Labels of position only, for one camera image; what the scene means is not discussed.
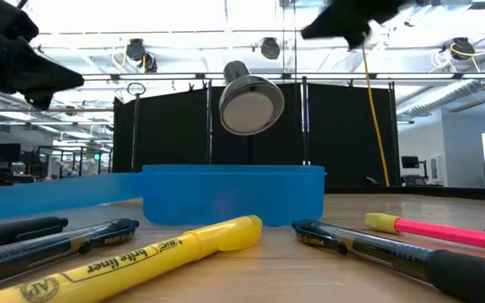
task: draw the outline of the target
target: black curtain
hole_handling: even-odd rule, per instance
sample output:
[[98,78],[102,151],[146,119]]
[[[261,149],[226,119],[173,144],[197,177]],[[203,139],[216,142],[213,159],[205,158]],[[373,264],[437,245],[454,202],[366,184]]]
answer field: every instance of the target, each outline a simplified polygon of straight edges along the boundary
[[142,98],[136,167],[148,164],[206,164],[205,90]]
[[[136,170],[147,164],[206,164],[205,90],[142,98]],[[131,171],[134,101],[114,107],[114,173]]]
[[278,87],[284,94],[284,112],[274,125],[254,136],[235,136],[223,128],[218,105],[224,88],[212,88],[213,164],[302,164],[301,85]]
[[123,104],[114,100],[114,173],[132,171],[132,134],[134,133],[134,102]]
[[253,164],[302,165],[301,85],[280,84],[284,112],[266,131],[254,136]]
[[223,91],[224,87],[211,88],[212,163],[247,164],[248,138],[233,135],[220,122],[218,105]]
[[[372,89],[391,185],[400,185],[394,100]],[[308,84],[310,160],[327,171],[327,186],[385,184],[367,88]]]

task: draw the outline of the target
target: white wall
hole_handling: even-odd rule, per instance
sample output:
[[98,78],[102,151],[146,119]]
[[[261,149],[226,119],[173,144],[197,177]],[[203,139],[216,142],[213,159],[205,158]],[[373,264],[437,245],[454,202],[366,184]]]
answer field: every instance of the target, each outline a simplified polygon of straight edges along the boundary
[[[402,156],[417,156],[419,161],[428,162],[429,174],[429,159],[434,156],[441,156],[443,165],[440,165],[440,174],[443,177],[442,183],[448,186],[446,162],[447,155],[445,154],[445,139],[443,136],[443,120],[440,109],[432,113],[430,117],[421,117],[415,119],[414,125],[399,125],[398,126],[398,145],[400,157]],[[412,170],[410,168],[401,169],[401,175],[418,174],[424,175],[424,170]]]
[[484,188],[485,114],[443,114],[446,171],[451,187]]

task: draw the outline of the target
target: wooden table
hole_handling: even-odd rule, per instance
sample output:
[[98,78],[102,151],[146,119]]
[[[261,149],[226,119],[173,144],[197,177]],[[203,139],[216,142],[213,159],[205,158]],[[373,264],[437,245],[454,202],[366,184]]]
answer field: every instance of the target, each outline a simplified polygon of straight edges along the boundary
[[[323,221],[367,230],[366,212],[485,231],[485,201],[410,195],[328,195]],[[78,228],[120,217],[137,219],[135,238],[120,247],[93,250],[3,281],[0,289],[94,260],[175,237],[189,226],[154,226],[141,213],[141,201],[99,205],[53,214]],[[416,236],[390,236],[426,247],[485,257],[485,250]],[[119,294],[109,302],[457,302],[434,287],[353,256],[339,256],[296,241],[290,227],[264,228],[259,245],[221,252]]]

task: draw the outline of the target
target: pen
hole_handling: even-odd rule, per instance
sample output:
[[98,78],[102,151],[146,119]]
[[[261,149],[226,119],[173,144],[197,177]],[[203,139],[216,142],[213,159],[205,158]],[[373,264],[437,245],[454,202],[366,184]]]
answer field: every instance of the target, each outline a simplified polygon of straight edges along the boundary
[[319,221],[298,221],[292,226],[298,240],[305,244],[345,247],[347,253],[430,283],[458,299],[485,303],[485,258],[420,247]]
[[187,231],[132,252],[0,290],[0,303],[98,302],[217,251],[250,247],[258,242],[261,227],[261,220],[250,215]]
[[0,225],[0,246],[52,235],[68,225],[66,218],[55,216]]
[[92,247],[114,246],[128,242],[138,225],[138,221],[119,219],[2,246],[0,280],[75,253],[88,253]]

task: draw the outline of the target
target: round lamp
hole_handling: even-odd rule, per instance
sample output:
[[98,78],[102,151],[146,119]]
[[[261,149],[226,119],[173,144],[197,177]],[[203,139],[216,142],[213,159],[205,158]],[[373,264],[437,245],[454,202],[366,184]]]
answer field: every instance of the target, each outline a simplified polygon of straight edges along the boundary
[[240,61],[224,68],[226,89],[220,97],[220,122],[233,135],[267,130],[284,111],[284,94],[271,81],[250,74]]

